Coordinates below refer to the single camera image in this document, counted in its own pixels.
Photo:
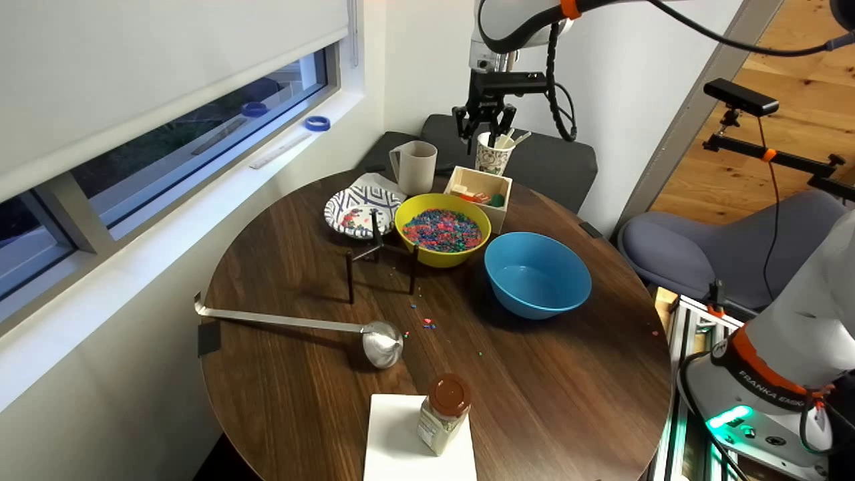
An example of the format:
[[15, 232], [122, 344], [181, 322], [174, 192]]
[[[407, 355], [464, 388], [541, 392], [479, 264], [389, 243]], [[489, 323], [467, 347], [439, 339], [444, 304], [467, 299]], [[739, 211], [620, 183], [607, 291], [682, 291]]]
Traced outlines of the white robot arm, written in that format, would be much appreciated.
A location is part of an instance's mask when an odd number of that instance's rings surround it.
[[[553, 46], [559, 30], [620, 0], [479, 0], [471, 97], [455, 108], [457, 135], [472, 143], [511, 131], [497, 57]], [[716, 443], [755, 463], [781, 463], [801, 481], [827, 481], [834, 425], [827, 404], [855, 371], [855, 213], [819, 237], [781, 295], [723, 342], [678, 363], [678, 392]]]

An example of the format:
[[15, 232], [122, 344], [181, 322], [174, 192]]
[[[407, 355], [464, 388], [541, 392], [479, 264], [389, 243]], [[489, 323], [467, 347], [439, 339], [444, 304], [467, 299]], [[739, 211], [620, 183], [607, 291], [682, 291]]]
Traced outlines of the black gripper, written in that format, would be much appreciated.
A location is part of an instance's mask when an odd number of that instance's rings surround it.
[[489, 124], [489, 147], [497, 144], [503, 135], [511, 135], [516, 108], [503, 108], [503, 97], [545, 95], [549, 81], [541, 73], [471, 73], [471, 95], [464, 108], [455, 108], [452, 119], [457, 124], [457, 136], [471, 143], [479, 131], [479, 113], [497, 111]]

